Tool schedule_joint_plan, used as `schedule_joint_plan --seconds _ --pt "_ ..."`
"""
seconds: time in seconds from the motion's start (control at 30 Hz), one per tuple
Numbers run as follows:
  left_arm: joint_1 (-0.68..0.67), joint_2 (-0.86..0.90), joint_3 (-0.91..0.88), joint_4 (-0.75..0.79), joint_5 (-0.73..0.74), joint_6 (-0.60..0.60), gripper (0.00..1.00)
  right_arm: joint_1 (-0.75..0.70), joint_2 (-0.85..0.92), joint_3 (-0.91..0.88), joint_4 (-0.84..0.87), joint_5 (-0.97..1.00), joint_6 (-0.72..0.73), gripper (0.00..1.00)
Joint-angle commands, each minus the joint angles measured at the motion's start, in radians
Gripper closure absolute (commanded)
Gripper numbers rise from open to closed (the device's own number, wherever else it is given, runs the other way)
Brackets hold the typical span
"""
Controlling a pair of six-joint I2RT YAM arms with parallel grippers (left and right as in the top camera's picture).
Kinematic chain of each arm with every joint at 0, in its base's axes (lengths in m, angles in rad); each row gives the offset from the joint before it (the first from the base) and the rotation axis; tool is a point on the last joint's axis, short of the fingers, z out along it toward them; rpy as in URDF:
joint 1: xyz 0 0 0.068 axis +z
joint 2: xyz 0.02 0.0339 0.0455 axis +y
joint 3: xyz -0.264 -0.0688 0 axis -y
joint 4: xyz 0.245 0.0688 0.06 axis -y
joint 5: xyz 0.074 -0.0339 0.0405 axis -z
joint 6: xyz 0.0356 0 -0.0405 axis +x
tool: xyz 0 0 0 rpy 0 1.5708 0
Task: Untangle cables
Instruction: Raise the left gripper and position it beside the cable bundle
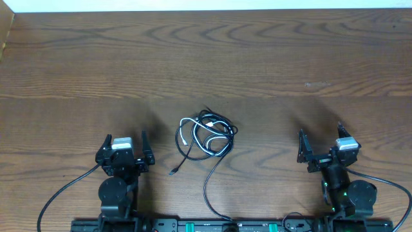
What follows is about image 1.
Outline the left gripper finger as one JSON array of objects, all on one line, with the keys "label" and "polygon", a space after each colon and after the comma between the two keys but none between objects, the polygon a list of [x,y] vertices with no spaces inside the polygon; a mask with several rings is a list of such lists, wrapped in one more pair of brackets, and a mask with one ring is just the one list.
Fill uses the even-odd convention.
[{"label": "left gripper finger", "polygon": [[103,144],[98,150],[98,158],[102,158],[105,155],[105,153],[111,149],[111,140],[112,140],[112,135],[107,134]]},{"label": "left gripper finger", "polygon": [[153,158],[153,151],[149,144],[146,131],[142,131],[142,153],[148,159]]}]

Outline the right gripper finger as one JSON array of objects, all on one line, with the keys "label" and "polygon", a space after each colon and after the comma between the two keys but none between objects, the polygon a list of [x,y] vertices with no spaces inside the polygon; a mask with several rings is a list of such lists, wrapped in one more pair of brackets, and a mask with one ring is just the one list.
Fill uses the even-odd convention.
[{"label": "right gripper finger", "polygon": [[298,163],[307,163],[313,157],[313,149],[308,141],[307,134],[303,129],[299,131],[299,149],[297,154]]},{"label": "right gripper finger", "polygon": [[346,138],[346,137],[351,137],[351,135],[348,133],[348,131],[345,129],[345,127],[339,122],[337,125],[337,131],[339,138]]}]

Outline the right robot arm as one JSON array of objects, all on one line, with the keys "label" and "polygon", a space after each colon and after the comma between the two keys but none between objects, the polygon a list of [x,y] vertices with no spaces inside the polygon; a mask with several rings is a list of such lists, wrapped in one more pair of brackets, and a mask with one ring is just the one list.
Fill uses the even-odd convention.
[{"label": "right robot arm", "polygon": [[377,188],[365,180],[350,180],[348,166],[357,161],[361,144],[342,124],[337,126],[338,139],[328,153],[316,155],[307,134],[299,132],[298,163],[308,165],[309,173],[320,172],[326,202],[345,218],[366,218],[373,215]]}]

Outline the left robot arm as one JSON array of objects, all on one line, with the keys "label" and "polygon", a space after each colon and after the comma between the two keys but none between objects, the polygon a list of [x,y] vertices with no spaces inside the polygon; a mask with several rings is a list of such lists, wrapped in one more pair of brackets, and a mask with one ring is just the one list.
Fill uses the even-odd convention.
[{"label": "left robot arm", "polygon": [[102,215],[108,219],[131,218],[136,206],[138,178],[155,164],[146,132],[142,132],[141,157],[134,155],[132,138],[113,139],[109,134],[97,151],[95,161],[108,176],[98,189]]}]

